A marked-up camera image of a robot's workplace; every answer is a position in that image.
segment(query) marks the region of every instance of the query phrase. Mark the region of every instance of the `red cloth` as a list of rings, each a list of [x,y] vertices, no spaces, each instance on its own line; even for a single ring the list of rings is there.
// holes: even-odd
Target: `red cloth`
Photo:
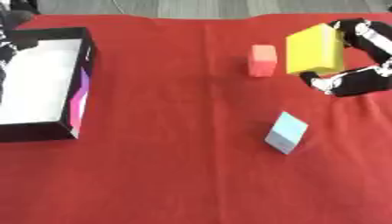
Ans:
[[[284,73],[288,34],[351,17],[392,21],[38,17],[87,26],[100,52],[80,140],[0,144],[0,223],[390,224],[392,92],[338,99]],[[276,46],[273,77],[248,77],[253,44]],[[310,125],[289,156],[263,142],[283,110]]]

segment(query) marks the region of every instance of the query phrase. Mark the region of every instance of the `box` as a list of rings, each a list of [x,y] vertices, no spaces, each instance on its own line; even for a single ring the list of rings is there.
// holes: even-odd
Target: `box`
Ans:
[[[38,45],[5,66],[0,142],[78,138],[96,51],[88,30],[21,30],[10,37]]]
[[[287,74],[313,71],[319,75],[345,70],[342,33],[328,24],[318,24],[286,39]]]
[[[305,122],[283,112],[265,138],[265,142],[284,154],[290,154],[298,145],[307,128],[308,125]]]
[[[248,56],[249,75],[270,77],[277,66],[277,51],[273,45],[253,45]]]

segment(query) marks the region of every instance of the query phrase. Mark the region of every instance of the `cube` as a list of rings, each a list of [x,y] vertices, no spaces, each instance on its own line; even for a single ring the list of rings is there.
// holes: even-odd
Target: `cube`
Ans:
[[[286,72],[313,71],[319,75],[345,70],[342,33],[328,24],[314,25],[286,39]]]
[[[283,112],[265,138],[265,142],[287,155],[298,145],[307,128],[305,122]]]
[[[253,45],[248,56],[249,75],[270,77],[277,66],[277,51],[273,45]]]

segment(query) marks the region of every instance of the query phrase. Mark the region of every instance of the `light blue cube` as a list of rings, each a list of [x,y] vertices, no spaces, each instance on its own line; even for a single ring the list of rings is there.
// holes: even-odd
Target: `light blue cube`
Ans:
[[[287,112],[277,119],[265,141],[284,154],[291,153],[298,145],[308,125]]]

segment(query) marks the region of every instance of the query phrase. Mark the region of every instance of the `yellow cube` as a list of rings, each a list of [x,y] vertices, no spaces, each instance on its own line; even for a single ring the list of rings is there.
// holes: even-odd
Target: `yellow cube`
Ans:
[[[291,34],[286,45],[287,74],[313,71],[326,75],[345,70],[342,33],[327,24]]]

